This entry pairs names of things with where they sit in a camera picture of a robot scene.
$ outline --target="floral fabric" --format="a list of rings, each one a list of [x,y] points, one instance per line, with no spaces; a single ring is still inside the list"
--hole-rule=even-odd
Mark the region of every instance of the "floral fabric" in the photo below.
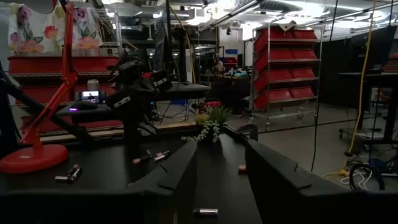
[[[98,21],[91,9],[76,8],[73,20],[74,49],[95,49],[103,44]],[[14,53],[62,51],[65,13],[57,6],[51,14],[40,14],[25,5],[10,4],[9,48]]]

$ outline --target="screen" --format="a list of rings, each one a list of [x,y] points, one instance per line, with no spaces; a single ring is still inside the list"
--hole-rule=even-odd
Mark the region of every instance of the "screen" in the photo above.
[[[83,91],[81,93],[81,100],[98,103],[100,101],[100,93],[98,91]]]

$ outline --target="lamp base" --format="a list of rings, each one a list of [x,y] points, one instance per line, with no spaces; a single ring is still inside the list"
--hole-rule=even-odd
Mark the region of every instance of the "lamp base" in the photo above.
[[[0,160],[0,172],[25,174],[57,165],[68,158],[68,151],[61,145],[43,145],[42,149],[27,147],[15,151]]]

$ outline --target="pipe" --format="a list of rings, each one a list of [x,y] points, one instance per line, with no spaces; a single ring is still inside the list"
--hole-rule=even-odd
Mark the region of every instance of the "pipe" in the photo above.
[[[260,2],[262,2],[262,0],[253,0],[253,1],[249,2],[249,3],[247,3],[246,5],[240,7],[239,9],[235,9],[232,12],[229,12],[227,15],[217,19],[216,21],[213,21],[211,24],[205,25],[200,30],[198,30],[196,32],[196,34],[199,34],[199,33],[203,32],[203,31],[209,29],[210,27],[217,26],[218,24],[226,21],[227,19],[230,19],[230,18],[238,15],[239,13],[245,11],[246,9],[249,9],[250,7],[258,5]]]
[[[398,1],[396,1],[396,2],[394,2],[392,4],[391,3],[383,4],[381,6],[376,6],[374,10],[385,9],[387,7],[391,7],[391,5],[395,6],[397,4],[398,4]],[[344,19],[344,18],[347,18],[347,17],[350,17],[350,16],[355,16],[355,15],[362,14],[362,13],[365,13],[365,12],[369,12],[369,11],[372,11],[372,10],[373,10],[373,7],[370,7],[370,8],[363,9],[363,10],[360,10],[360,11],[356,11],[356,12],[353,12],[353,13],[350,13],[350,14],[347,14],[347,15],[338,16],[338,17],[336,17],[335,20]],[[332,20],[333,20],[333,18],[329,17],[325,21],[312,22],[310,24],[304,24],[304,26],[314,26],[314,25],[321,24],[321,23],[324,23],[324,22],[330,22]]]

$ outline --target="red desk lamp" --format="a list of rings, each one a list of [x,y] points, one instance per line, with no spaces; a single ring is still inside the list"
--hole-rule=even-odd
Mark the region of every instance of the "red desk lamp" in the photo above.
[[[74,3],[60,1],[65,11],[65,37],[62,54],[62,85],[51,98],[44,110],[22,132],[21,144],[32,145],[15,151],[0,160],[0,172],[23,174],[57,165],[67,159],[68,151],[62,145],[43,145],[40,141],[40,128],[45,126],[56,112],[62,97],[68,94],[77,81],[77,72],[72,65],[72,32]]]

